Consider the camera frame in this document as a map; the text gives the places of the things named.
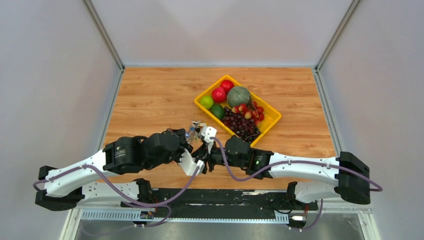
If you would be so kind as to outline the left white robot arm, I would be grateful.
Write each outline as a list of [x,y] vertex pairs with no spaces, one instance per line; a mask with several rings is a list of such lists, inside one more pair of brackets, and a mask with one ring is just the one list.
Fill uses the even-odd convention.
[[138,178],[114,184],[109,177],[150,171],[175,162],[192,182],[205,166],[192,157],[192,150],[183,128],[167,129],[149,137],[121,137],[70,166],[42,166],[33,183],[35,204],[50,211],[66,211],[90,202],[119,201],[123,206],[142,208],[165,206],[173,198],[157,202],[148,180]]

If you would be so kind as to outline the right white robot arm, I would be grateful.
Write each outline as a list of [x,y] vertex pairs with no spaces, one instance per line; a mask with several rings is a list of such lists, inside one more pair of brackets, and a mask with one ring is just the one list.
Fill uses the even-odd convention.
[[252,148],[232,136],[223,147],[214,140],[204,142],[192,156],[196,162],[206,163],[203,172],[220,165],[240,168],[249,179],[306,179],[307,182],[290,182],[286,188],[285,201],[292,209],[336,197],[358,205],[371,202],[370,169],[351,152],[342,151],[339,156],[327,158],[289,156]]

